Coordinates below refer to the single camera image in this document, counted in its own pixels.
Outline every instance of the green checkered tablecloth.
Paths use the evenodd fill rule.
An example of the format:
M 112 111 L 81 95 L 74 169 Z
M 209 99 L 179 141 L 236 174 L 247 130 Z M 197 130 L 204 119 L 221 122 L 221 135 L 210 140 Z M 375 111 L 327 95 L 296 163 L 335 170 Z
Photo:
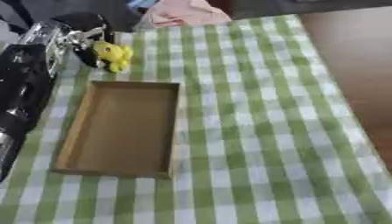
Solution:
M 72 54 L 0 188 L 8 223 L 392 223 L 392 182 L 294 16 L 122 34 L 117 75 Z M 173 180 L 49 172 L 90 80 L 182 83 Z

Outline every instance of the yellow toy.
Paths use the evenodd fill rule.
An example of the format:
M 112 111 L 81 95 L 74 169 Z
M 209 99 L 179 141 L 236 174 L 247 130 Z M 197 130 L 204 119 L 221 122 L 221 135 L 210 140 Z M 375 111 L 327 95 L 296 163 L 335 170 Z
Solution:
M 108 70 L 112 73 L 123 70 L 130 63 L 130 58 L 133 55 L 129 46 L 112 45 L 105 41 L 95 41 L 93 48 L 100 60 L 108 62 Z

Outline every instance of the wooden tray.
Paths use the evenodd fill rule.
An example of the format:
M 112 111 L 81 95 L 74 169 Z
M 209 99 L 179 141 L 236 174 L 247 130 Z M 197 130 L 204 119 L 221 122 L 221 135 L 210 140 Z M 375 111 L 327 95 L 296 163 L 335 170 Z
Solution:
M 176 83 L 93 81 L 53 169 L 170 177 L 178 95 Z

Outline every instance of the pink cloth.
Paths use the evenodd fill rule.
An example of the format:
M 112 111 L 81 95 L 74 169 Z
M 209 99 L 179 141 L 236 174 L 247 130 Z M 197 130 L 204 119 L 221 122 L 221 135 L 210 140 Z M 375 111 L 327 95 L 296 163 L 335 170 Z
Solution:
M 205 25 L 231 21 L 222 10 L 205 0 L 161 0 L 144 14 L 137 29 L 173 25 Z

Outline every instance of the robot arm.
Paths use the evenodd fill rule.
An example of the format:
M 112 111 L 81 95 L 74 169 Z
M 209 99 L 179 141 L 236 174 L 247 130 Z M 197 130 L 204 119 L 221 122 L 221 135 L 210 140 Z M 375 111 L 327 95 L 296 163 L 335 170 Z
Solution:
M 64 56 L 73 50 L 91 67 L 100 65 L 94 40 L 113 43 L 101 15 L 75 13 L 34 24 L 0 53 L 0 182 L 10 172 L 26 134 L 35 128 L 55 84 Z

